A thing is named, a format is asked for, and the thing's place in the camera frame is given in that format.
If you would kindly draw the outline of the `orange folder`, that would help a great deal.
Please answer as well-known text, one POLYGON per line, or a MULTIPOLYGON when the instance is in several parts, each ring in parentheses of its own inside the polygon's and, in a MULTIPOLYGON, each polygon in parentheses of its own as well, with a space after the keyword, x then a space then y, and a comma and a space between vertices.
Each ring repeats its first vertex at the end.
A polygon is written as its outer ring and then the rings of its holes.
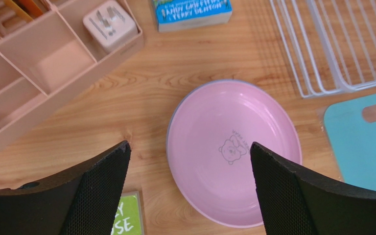
POLYGON ((4 5, 14 11, 26 23, 42 16, 50 10, 46 0, 4 0, 4 5))

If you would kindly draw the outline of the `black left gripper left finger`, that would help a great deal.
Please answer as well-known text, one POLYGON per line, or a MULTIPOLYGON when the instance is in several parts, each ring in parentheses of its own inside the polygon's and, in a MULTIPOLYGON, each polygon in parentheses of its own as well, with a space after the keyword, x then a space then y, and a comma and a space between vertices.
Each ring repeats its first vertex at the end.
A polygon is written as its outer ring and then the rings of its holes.
POLYGON ((130 157, 122 141, 48 177, 0 189, 0 235, 108 235, 130 157))

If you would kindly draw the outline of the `pink plate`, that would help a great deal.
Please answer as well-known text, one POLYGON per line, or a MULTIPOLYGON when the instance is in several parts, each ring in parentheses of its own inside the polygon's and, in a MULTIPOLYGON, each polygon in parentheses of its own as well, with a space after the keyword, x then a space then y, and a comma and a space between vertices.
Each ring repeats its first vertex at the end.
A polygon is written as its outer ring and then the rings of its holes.
POLYGON ((181 194, 211 221, 233 228, 263 224, 250 156, 254 142, 303 161, 289 115, 253 84, 209 82, 175 109, 166 135, 169 168, 181 194))

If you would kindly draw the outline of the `blue treehouse book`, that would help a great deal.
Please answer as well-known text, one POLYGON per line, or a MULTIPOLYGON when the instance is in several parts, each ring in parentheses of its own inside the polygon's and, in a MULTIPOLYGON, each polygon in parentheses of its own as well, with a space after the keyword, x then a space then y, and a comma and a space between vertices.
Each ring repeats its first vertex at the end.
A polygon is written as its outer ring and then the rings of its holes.
POLYGON ((226 24, 233 12, 229 0, 154 0, 159 32, 226 24))

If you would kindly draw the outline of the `teal cutting board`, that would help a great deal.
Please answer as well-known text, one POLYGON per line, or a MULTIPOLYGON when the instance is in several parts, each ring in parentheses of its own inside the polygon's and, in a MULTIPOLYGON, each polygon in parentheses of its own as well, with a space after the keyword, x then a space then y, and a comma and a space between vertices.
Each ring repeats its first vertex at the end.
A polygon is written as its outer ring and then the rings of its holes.
POLYGON ((376 105, 376 94, 327 107, 324 127, 345 183, 376 191, 376 122, 362 112, 376 105))

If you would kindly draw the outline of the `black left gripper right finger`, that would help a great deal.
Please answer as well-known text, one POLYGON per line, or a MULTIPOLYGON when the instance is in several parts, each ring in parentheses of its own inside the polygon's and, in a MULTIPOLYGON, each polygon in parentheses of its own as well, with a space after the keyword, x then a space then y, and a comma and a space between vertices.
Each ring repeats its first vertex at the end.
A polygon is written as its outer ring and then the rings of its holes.
POLYGON ((376 191, 324 176, 258 142, 250 155, 268 235, 376 235, 376 191))

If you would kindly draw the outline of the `pink plastic file organizer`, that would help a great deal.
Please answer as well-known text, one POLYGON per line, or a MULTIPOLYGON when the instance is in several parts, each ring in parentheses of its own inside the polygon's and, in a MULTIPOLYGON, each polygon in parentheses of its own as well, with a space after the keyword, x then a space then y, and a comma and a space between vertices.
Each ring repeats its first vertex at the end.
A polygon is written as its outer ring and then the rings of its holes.
POLYGON ((0 26, 0 151, 141 50, 143 31, 105 52, 83 18, 101 0, 45 0, 48 11, 12 33, 0 26))

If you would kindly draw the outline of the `white charger cube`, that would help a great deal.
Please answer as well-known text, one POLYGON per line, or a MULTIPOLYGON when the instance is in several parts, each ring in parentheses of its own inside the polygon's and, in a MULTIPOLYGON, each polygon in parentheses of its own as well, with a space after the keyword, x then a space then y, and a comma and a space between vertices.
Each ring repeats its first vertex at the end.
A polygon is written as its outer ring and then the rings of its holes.
POLYGON ((138 34, 133 18, 115 0, 108 0, 85 15, 83 24, 106 53, 138 34))

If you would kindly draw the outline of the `green treehouse book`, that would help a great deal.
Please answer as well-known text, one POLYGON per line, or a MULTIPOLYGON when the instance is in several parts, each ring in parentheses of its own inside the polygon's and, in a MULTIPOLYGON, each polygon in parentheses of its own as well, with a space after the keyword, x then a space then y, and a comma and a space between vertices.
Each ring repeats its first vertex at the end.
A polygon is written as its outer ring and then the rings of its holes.
POLYGON ((143 235, 142 206, 138 191, 124 193, 119 201, 111 235, 143 235))

